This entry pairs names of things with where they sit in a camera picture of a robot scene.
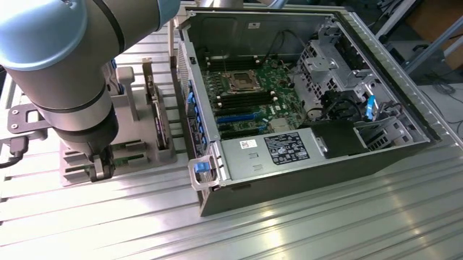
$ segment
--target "motherboard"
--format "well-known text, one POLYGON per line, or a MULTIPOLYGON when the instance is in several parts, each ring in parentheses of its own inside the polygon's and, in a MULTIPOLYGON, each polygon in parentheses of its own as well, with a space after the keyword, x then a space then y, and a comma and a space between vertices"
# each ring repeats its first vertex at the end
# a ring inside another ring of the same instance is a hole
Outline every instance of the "motherboard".
POLYGON ((284 132, 304 120, 303 103, 281 60, 267 59, 256 69, 203 70, 221 139, 284 132))

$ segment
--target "warning label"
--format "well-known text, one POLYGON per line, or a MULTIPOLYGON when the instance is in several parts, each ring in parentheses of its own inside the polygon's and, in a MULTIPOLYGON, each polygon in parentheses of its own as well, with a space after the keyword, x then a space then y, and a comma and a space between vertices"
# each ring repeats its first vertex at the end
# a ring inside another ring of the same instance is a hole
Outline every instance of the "warning label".
POLYGON ((265 144, 276 165, 292 163, 309 158, 305 146, 297 133, 265 137, 265 144))

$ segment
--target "metal table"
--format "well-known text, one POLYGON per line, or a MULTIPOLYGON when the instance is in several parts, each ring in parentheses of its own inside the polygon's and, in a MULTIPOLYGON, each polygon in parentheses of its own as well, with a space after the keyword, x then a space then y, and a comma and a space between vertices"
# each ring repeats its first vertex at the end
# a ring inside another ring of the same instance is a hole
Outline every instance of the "metal table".
MULTIPOLYGON (((24 160, 0 171, 0 259, 463 257, 463 152, 444 128, 435 147, 372 176, 199 217, 165 30, 116 61, 133 66, 135 87, 143 84, 141 58, 156 62, 177 163, 61 187, 59 139, 51 133, 48 140, 33 141, 24 160)), ((7 87, 3 107, 27 102, 11 78, 7 87)))

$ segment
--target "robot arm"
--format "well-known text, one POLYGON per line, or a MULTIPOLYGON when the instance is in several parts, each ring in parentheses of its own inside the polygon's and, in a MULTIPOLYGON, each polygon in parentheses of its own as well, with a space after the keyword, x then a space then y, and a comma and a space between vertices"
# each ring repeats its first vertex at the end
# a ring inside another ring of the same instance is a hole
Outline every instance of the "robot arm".
POLYGON ((101 66, 179 10, 179 0, 7 0, 0 64, 68 147, 109 156, 117 119, 101 66))

